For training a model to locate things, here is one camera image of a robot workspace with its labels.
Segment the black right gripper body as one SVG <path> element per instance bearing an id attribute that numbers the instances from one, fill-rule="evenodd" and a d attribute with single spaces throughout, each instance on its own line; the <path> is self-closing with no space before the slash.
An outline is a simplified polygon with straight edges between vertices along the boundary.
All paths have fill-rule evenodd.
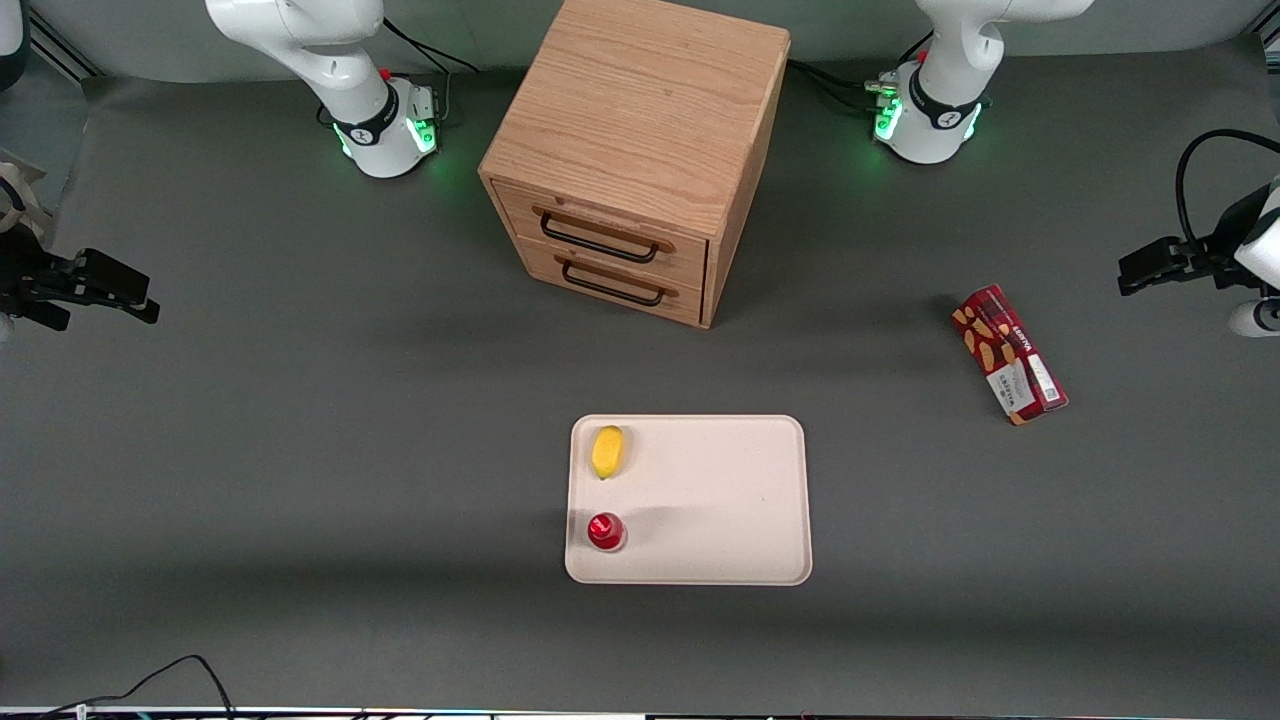
<path id="1" fill-rule="evenodd" d="M 42 249 L 32 231 L 14 225 L 1 236 L 1 314 L 4 320 L 27 319 L 63 332 L 70 311 L 56 305 L 76 295 L 78 283 L 67 274 L 68 260 Z"/>

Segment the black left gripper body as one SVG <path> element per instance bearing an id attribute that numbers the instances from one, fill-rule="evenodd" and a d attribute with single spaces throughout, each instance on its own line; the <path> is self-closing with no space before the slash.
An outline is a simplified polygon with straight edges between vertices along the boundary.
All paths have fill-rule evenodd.
<path id="1" fill-rule="evenodd" d="M 1207 255 L 1204 265 L 1212 272 L 1217 290 L 1240 286 L 1266 292 L 1266 281 L 1236 258 L 1240 249 L 1257 243 L 1266 233 L 1265 206 L 1263 184 L 1226 208 L 1208 234 L 1197 234 L 1185 218 L 1185 238 Z"/>

